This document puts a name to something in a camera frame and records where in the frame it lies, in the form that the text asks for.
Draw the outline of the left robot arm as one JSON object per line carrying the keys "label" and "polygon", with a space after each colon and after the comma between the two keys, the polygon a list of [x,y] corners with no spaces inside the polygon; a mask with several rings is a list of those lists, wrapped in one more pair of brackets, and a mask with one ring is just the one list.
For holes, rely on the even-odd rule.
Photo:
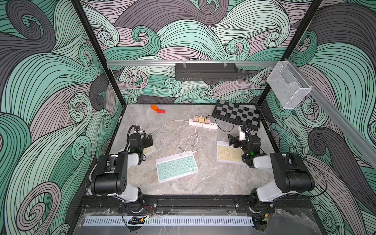
{"label": "left robot arm", "polygon": [[89,175],[87,195],[114,197],[129,206],[144,207],[141,189],[128,183],[128,169],[144,162],[144,150],[151,146],[152,135],[147,135],[139,125],[132,125],[122,151],[99,157]]}

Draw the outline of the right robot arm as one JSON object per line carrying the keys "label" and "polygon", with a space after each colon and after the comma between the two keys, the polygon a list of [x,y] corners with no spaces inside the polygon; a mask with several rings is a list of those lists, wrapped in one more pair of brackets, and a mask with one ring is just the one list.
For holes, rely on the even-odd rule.
{"label": "right robot arm", "polygon": [[295,153],[265,153],[261,150],[261,138],[252,134],[249,126],[243,123],[239,135],[228,135],[229,145],[242,150],[241,160],[250,168],[271,169],[273,180],[265,186],[252,190],[249,205],[272,203],[290,194],[313,191],[314,179]]}

